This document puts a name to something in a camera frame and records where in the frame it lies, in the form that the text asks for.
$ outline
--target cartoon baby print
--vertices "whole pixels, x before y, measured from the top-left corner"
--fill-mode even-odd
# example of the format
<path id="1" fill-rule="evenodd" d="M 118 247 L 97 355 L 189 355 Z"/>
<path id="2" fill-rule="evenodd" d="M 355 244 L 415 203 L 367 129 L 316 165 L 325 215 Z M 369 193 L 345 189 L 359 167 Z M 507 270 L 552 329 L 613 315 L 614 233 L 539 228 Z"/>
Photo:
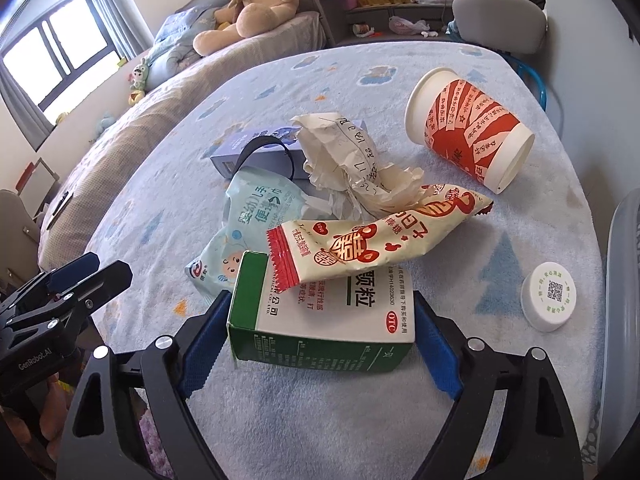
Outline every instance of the cartoon baby print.
<path id="1" fill-rule="evenodd" d="M 222 260 L 222 274 L 232 283 L 236 282 L 243 252 L 244 251 L 237 251 Z"/>

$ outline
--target red and white paper cup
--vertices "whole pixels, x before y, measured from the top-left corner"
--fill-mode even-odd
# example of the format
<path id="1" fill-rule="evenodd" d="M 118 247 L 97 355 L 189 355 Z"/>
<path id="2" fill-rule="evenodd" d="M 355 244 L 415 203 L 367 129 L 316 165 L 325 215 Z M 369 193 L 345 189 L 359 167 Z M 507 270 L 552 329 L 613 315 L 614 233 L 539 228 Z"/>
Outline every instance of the red and white paper cup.
<path id="1" fill-rule="evenodd" d="M 450 68 L 416 85 L 404 115 L 415 144 L 427 146 L 496 194 L 529 155 L 535 135 L 516 116 Z"/>

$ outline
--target blue gripper pad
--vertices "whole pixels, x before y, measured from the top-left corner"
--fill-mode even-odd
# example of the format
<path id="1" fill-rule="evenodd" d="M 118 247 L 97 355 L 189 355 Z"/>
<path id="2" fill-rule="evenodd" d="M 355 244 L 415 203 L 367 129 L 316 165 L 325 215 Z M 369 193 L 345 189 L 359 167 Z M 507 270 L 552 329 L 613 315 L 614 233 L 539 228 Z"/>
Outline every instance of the blue gripper pad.
<path id="1" fill-rule="evenodd" d="M 462 393 L 458 358 L 446 339 L 425 312 L 422 301 L 415 301 L 415 345 L 427 365 L 433 382 L 442 392 L 456 400 Z"/>
<path id="2" fill-rule="evenodd" d="M 49 277 L 49 285 L 47 287 L 50 292 L 62 294 L 96 273 L 99 267 L 100 260 L 96 254 L 83 254 L 77 260 L 66 264 L 58 270 L 54 270 Z"/>
<path id="3" fill-rule="evenodd" d="M 226 319 L 230 307 L 231 294 L 227 294 L 189 346 L 184 357 L 182 380 L 178 384 L 178 392 L 183 399 L 191 397 L 207 381 L 226 341 Z"/>

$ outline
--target blue tube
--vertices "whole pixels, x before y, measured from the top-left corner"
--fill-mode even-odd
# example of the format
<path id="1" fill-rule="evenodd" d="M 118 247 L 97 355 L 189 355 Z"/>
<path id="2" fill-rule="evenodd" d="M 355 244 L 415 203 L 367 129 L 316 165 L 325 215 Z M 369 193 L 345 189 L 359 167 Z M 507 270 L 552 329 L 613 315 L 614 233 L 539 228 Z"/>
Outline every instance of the blue tube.
<path id="1" fill-rule="evenodd" d="M 542 107 L 542 109 L 546 112 L 546 85 L 542 81 L 540 74 L 536 72 L 528 64 L 522 62 L 516 57 L 510 56 L 509 54 L 504 54 L 504 53 L 500 53 L 500 55 L 505 60 L 507 60 L 508 63 L 514 64 L 516 66 L 516 72 L 518 73 L 520 78 L 522 78 L 523 73 L 527 73 L 529 74 L 529 76 L 531 76 L 533 81 L 536 83 L 536 86 L 538 87 L 538 102 L 540 103 L 540 106 Z"/>

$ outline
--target blue bedsheet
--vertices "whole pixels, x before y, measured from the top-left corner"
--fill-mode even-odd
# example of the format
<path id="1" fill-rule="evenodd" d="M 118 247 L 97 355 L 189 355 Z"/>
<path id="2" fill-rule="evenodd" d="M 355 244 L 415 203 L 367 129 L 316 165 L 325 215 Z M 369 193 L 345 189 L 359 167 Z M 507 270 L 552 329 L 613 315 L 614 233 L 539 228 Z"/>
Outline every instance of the blue bedsheet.
<path id="1" fill-rule="evenodd" d="M 174 333 L 207 305 L 182 269 L 219 230 L 228 183 L 209 157 L 231 132 L 285 124 L 307 112 L 363 119 L 380 157 L 419 166 L 426 183 L 491 195 L 460 170 L 409 142 L 404 108 L 425 72 L 450 66 L 512 110 L 535 134 L 529 158 L 491 214 L 473 218 L 431 253 L 409 262 L 434 310 L 492 348 L 548 352 L 585 441 L 600 380 L 603 275 L 591 213 L 564 148 L 538 102 L 497 54 L 468 45 L 409 41 L 337 48 L 261 65 L 227 82 L 149 156 L 113 203 L 88 250 L 131 264 L 132 287 L 94 315 L 117 351 Z M 529 326 L 520 285 L 556 261 L 575 279 L 573 317 L 553 333 Z M 496 410 L 504 396 L 496 395 Z M 388 374 L 319 372 L 240 363 L 228 345 L 194 419 L 229 478 L 411 478 L 451 407 L 417 351 Z M 492 413 L 470 474 L 486 466 Z"/>

